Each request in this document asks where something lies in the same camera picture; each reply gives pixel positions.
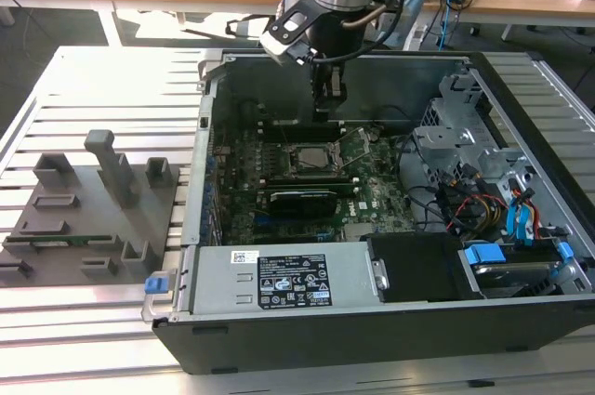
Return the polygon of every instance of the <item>sticker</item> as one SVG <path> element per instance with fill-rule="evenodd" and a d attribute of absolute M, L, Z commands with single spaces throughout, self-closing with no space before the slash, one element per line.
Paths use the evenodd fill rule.
<path fill-rule="evenodd" d="M 258 251 L 231 251 L 231 263 L 257 263 Z"/>
<path fill-rule="evenodd" d="M 258 305 L 262 309 L 333 305 L 324 254 L 258 257 L 257 261 Z"/>

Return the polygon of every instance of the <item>blue latch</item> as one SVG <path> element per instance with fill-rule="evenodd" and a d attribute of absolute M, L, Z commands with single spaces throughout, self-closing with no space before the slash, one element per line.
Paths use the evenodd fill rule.
<path fill-rule="evenodd" d="M 575 252 L 573 251 L 573 248 L 571 248 L 570 244 L 568 244 L 567 242 L 559 242 L 558 243 L 558 252 L 564 259 L 564 262 L 575 256 Z"/>
<path fill-rule="evenodd" d="M 470 265 L 506 262 L 499 244 L 473 244 L 465 249 L 465 256 Z"/>
<path fill-rule="evenodd" d="M 148 277 L 145 281 L 146 295 L 163 295 L 169 291 L 168 277 Z"/>

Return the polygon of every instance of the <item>aluminum extrusion table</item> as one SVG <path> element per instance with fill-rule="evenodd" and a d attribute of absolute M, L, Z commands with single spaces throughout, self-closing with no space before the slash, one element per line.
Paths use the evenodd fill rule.
<path fill-rule="evenodd" d="M 201 49 L 60 48 L 0 143 L 0 240 L 13 228 L 36 184 L 32 169 L 41 152 L 66 151 L 73 165 L 91 164 L 95 157 L 83 147 L 86 132 L 110 128 L 116 135 L 114 148 L 125 151 L 131 164 L 144 164 L 149 156 L 166 156 L 170 163 L 182 166 L 164 264 L 166 269 L 175 268 L 201 98 L 196 91 L 197 62 L 204 54 Z M 504 58 L 491 57 L 495 63 Z M 537 68 L 527 59 L 514 61 Z M 563 91 L 568 99 L 568 90 Z M 552 107 L 556 95 L 550 95 Z M 528 94 L 523 105 L 538 112 L 548 107 L 546 101 L 539 103 L 541 99 Z M 541 119 L 561 123 L 557 133 L 566 137 L 588 132 L 577 121 L 562 122 L 574 117 L 560 107 L 584 111 L 578 102 L 561 100 L 554 113 L 566 116 Z M 181 372 L 151 327 L 142 322 L 142 285 L 17 289 L 0 294 L 3 395 L 34 391 L 45 395 L 458 394 L 463 389 L 470 394 L 486 390 L 490 394 L 563 394 L 591 393 L 595 382 L 595 328 L 531 352 L 190 376 Z M 470 381 L 477 387 L 469 388 Z M 491 382 L 496 385 L 480 388 Z"/>

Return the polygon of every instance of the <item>gray carpet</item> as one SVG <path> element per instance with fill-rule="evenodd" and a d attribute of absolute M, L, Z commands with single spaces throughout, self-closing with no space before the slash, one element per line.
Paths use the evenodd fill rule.
<path fill-rule="evenodd" d="M 50 40 L 21 9 L 13 9 L 15 25 L 0 26 L 0 133 L 4 133 L 14 115 L 29 95 L 57 46 L 104 46 L 105 36 L 99 18 L 93 11 L 36 9 L 33 16 L 51 36 Z M 126 44 L 134 46 L 254 46 L 245 40 L 212 38 L 211 40 L 139 39 L 139 26 L 122 21 Z M 534 51 L 540 53 L 549 65 L 571 88 L 575 87 L 583 72 L 595 63 L 589 54 L 595 46 L 595 32 L 585 35 L 559 28 L 537 28 L 530 32 L 524 27 L 515 27 L 508 42 L 500 35 L 503 25 L 482 25 L 478 36 L 469 34 L 469 25 L 460 24 L 449 40 L 448 50 L 466 51 Z M 424 49 L 436 50 L 435 37 L 426 40 Z M 577 94 L 589 107 L 595 105 L 595 96 L 590 93 L 595 85 L 595 69 L 590 73 Z"/>

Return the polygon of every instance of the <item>blue cable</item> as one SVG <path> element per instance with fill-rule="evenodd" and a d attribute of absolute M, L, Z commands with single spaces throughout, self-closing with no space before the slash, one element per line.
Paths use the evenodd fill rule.
<path fill-rule="evenodd" d="M 448 16 L 450 14 L 450 0 L 446 0 L 446 17 L 444 18 L 443 24 L 443 36 L 440 39 L 440 46 L 438 51 L 442 51 L 444 47 L 444 40 L 446 40 L 446 27 L 448 26 Z"/>

